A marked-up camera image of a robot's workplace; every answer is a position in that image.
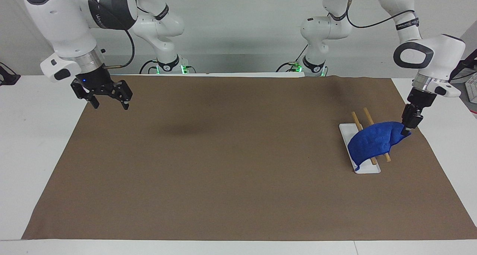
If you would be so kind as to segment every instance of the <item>white plastic base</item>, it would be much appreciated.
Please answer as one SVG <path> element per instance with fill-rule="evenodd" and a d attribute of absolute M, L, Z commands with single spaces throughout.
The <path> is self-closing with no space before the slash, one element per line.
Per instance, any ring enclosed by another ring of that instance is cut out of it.
<path fill-rule="evenodd" d="M 346 150 L 348 151 L 348 155 L 351 160 L 351 165 L 353 166 L 354 173 L 356 174 L 378 174 L 381 172 L 381 168 L 379 168 L 379 164 L 373 165 L 370 159 L 364 161 L 360 165 L 360 169 L 356 171 L 358 166 L 354 163 L 353 159 L 351 159 L 350 151 L 348 150 L 348 143 L 351 141 L 354 135 L 358 133 L 358 127 L 356 124 L 340 124 L 339 130 L 341 131 L 341 135 L 343 136 L 344 145 L 346 146 Z"/>

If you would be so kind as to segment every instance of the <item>white wall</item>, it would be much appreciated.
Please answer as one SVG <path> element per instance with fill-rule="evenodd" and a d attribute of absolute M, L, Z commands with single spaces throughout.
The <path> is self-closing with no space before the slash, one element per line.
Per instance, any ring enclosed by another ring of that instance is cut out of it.
<path fill-rule="evenodd" d="M 440 33 L 460 37 L 476 21 L 475 0 L 416 0 L 423 37 Z M 199 72 L 265 72 L 295 60 L 306 42 L 303 19 L 326 15 L 321 0 L 167 0 L 186 22 L 186 32 L 174 38 L 180 53 Z M 0 0 L 0 61 L 22 74 L 39 74 L 39 63 L 52 50 L 25 14 L 22 0 Z M 377 0 L 354 0 L 351 19 L 357 24 L 388 15 Z M 130 54 L 122 31 L 93 31 L 107 50 L 107 64 L 124 63 Z M 138 56 L 114 73 L 137 73 L 153 58 L 150 46 L 135 37 Z M 330 41 L 329 73 L 342 76 L 414 77 L 398 68 L 392 53 L 398 44 L 392 22 L 355 30 L 347 39 Z"/>

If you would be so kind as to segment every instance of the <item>white table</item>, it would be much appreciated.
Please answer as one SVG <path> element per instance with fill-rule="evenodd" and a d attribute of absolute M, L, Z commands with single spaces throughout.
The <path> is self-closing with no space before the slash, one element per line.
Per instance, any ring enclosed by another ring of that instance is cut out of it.
<path fill-rule="evenodd" d="M 301 73 L 194 75 L 300 77 Z M 411 79 L 394 79 L 405 99 Z M 76 99 L 69 80 L 50 83 L 23 76 L 0 87 L 0 255 L 3 254 L 475 254 L 477 240 L 205 242 L 205 241 L 18 241 L 53 172 L 86 102 Z M 438 97 L 419 126 L 443 170 L 477 224 L 477 121 L 458 99 Z"/>

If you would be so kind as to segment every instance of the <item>keyboard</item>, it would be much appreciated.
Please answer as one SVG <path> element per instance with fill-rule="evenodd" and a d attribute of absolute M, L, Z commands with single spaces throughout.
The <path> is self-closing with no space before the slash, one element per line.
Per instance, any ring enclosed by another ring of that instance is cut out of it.
<path fill-rule="evenodd" d="M 477 73 L 474 73 L 474 75 L 465 82 L 465 88 L 467 89 L 467 94 L 469 94 L 470 102 L 477 104 Z"/>

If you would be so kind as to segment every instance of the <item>blue cloth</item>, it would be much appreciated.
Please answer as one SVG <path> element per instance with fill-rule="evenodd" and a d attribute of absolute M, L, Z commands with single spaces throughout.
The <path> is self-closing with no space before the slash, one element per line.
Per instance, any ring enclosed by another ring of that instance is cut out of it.
<path fill-rule="evenodd" d="M 354 163 L 359 166 L 372 157 L 389 153 L 391 146 L 398 144 L 405 136 L 401 135 L 404 125 L 398 122 L 374 124 L 359 131 L 348 144 Z"/>

